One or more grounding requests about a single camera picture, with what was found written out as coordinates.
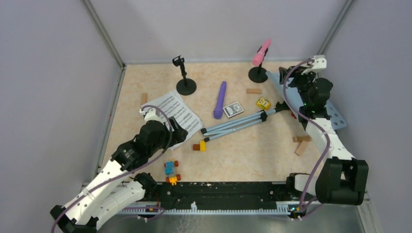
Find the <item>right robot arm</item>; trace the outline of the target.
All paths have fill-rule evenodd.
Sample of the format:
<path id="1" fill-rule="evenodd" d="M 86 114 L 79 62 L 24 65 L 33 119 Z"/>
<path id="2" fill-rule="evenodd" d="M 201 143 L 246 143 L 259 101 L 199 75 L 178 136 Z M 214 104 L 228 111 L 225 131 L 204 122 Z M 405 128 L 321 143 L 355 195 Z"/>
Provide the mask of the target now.
<path id="1" fill-rule="evenodd" d="M 285 103 L 302 124 L 321 156 L 310 174 L 295 175 L 285 186 L 291 200 L 307 205 L 310 194 L 320 203 L 361 205 L 369 166 L 349 152 L 337 136 L 326 103 L 333 87 L 325 78 L 301 65 L 279 68 L 279 84 Z"/>

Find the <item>purple toy microphone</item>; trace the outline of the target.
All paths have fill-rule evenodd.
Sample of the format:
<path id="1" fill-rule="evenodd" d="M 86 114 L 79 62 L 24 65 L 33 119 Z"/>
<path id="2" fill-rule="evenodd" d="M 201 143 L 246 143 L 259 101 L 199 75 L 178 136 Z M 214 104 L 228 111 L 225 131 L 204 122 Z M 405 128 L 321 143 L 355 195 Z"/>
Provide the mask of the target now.
<path id="1" fill-rule="evenodd" d="M 213 110 L 213 117 L 215 119 L 221 119 L 223 116 L 223 104 L 224 104 L 224 98 L 225 98 L 225 93 L 226 93 L 226 87 L 227 87 L 227 82 L 223 81 L 219 89 L 216 106 Z"/>

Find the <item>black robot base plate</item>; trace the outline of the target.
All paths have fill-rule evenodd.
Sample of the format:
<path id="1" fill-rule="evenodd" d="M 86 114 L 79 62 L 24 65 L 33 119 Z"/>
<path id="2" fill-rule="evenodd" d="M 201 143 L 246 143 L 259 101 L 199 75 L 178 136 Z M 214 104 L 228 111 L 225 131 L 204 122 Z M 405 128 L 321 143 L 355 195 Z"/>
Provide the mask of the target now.
<path id="1" fill-rule="evenodd" d="M 290 182 L 161 182 L 142 199 L 166 210 L 275 210 L 283 201 L 299 201 L 301 192 Z"/>

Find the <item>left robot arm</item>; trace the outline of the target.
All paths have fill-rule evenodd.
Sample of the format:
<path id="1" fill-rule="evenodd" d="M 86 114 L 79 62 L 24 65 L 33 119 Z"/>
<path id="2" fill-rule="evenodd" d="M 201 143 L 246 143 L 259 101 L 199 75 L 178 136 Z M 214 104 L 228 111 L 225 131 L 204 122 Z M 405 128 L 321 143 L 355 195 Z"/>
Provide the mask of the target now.
<path id="1" fill-rule="evenodd" d="M 142 172 L 120 191 L 112 191 L 122 181 L 147 167 L 157 151 L 166 150 L 186 140 L 188 131 L 174 117 L 167 123 L 147 120 L 139 133 L 118 146 L 111 159 L 100 173 L 65 205 L 56 205 L 50 215 L 54 219 L 51 232 L 59 228 L 64 233 L 95 233 L 111 217 L 138 200 L 151 200 L 156 193 L 155 181 L 150 174 Z"/>

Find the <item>black microphone stand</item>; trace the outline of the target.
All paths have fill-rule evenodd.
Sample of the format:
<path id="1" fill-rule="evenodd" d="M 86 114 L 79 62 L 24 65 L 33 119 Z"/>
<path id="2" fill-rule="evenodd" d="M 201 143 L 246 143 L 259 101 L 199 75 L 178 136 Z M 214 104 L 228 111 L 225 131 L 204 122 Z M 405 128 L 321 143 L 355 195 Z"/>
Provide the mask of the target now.
<path id="1" fill-rule="evenodd" d="M 262 67 L 261 63 L 259 66 L 253 67 L 249 70 L 248 77 L 252 82 L 263 83 L 268 79 L 266 72 L 267 70 Z"/>
<path id="2" fill-rule="evenodd" d="M 189 96 L 193 94 L 197 85 L 193 79 L 187 77 L 187 72 L 185 68 L 185 59 L 181 55 L 172 59 L 172 63 L 175 67 L 180 67 L 182 79 L 176 84 L 176 90 L 180 95 Z"/>

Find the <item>pink toy microphone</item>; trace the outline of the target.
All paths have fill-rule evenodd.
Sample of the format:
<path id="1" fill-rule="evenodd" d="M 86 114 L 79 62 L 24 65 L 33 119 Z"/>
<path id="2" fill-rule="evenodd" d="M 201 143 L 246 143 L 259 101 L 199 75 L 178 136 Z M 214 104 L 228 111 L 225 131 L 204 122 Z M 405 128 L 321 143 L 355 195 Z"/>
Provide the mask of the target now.
<path id="1" fill-rule="evenodd" d="M 269 49 L 270 45 L 271 45 L 272 40 L 271 39 L 267 39 L 262 46 L 260 47 L 260 49 L 257 51 L 257 53 L 255 54 L 255 56 L 252 59 L 252 65 L 253 66 L 259 66 L 266 55 L 266 50 Z"/>

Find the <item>light blue music stand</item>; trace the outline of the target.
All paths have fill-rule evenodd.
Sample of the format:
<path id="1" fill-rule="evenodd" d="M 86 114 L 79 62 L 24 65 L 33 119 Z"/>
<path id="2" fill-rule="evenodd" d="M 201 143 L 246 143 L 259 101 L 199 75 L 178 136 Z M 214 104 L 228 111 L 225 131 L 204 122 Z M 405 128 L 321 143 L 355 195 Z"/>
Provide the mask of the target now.
<path id="1" fill-rule="evenodd" d="M 278 102 L 275 104 L 274 108 L 269 110 L 261 110 L 249 116 L 203 128 L 201 129 L 201 133 L 204 136 L 204 141 L 208 142 L 241 129 L 262 123 L 266 121 L 270 115 L 290 110 L 290 106 L 293 106 L 308 118 L 316 119 L 323 117 L 329 119 L 331 121 L 331 127 L 334 130 L 342 129 L 347 126 L 347 122 L 329 100 L 332 88 L 332 82 L 326 78 L 315 77 L 313 82 L 305 88 L 290 87 L 290 79 L 288 79 L 286 94 L 290 104 L 286 101 Z"/>

